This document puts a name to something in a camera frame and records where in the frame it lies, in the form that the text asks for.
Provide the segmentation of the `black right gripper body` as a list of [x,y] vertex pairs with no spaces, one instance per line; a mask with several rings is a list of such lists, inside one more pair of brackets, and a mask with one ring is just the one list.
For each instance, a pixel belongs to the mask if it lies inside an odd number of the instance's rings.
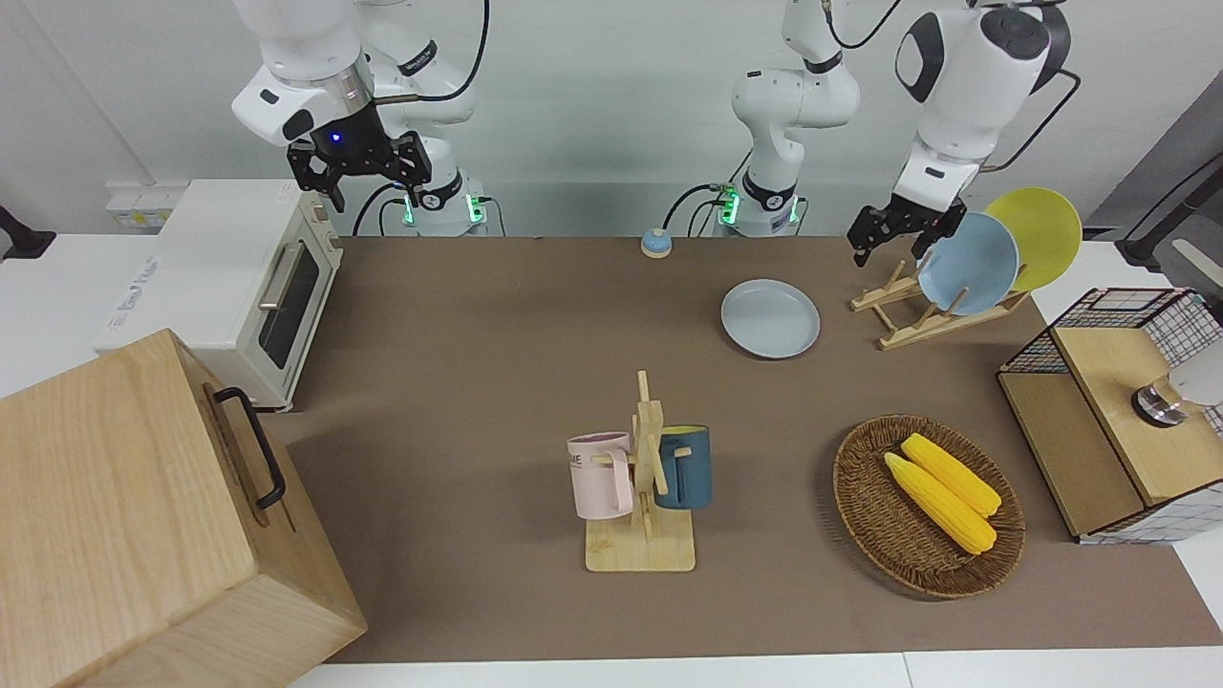
[[430,160],[419,133],[388,134],[374,104],[290,143],[287,163],[305,189],[336,189],[345,176],[382,176],[404,187],[430,182]]

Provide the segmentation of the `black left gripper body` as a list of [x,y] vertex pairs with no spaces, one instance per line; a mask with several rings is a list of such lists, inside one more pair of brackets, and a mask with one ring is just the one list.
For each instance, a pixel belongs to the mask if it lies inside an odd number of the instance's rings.
[[884,207],[865,205],[848,230],[850,241],[890,241],[894,236],[917,233],[922,240],[951,238],[967,213],[960,197],[944,210],[892,196]]

